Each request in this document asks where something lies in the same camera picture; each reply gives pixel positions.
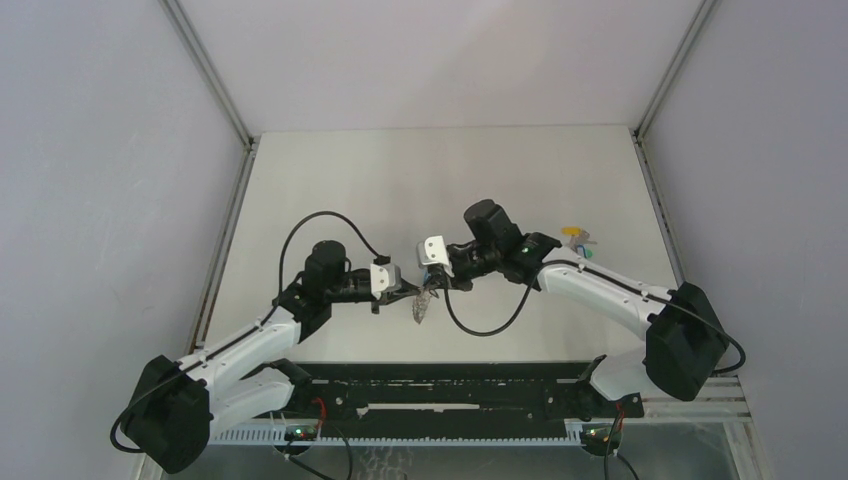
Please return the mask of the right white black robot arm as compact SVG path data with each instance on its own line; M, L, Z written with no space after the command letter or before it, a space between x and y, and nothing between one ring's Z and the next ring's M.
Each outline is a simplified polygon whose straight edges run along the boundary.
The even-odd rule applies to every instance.
M491 273L527 291L562 295L615 321L639 345L601 355L582 375L578 402L592 416L605 415L617 400L655 387L681 401L694 400L732 344L706 293L684 282L666 288L601 267L540 232L524 233L504 208L480 200L463 215L472 238L447 243L440 235L417 246L428 289L468 291Z

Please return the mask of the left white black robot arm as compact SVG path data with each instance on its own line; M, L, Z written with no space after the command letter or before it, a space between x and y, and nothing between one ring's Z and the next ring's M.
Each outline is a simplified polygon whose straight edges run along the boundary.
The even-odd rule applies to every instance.
M112 446L143 453L173 474L191 465L215 436L250 418L276 410L305 414L311 388L274 361L321 328L335 304L380 307L420 290L387 257L351 270L341 243L317 243L268 313L178 360L160 355L149 361L111 427Z

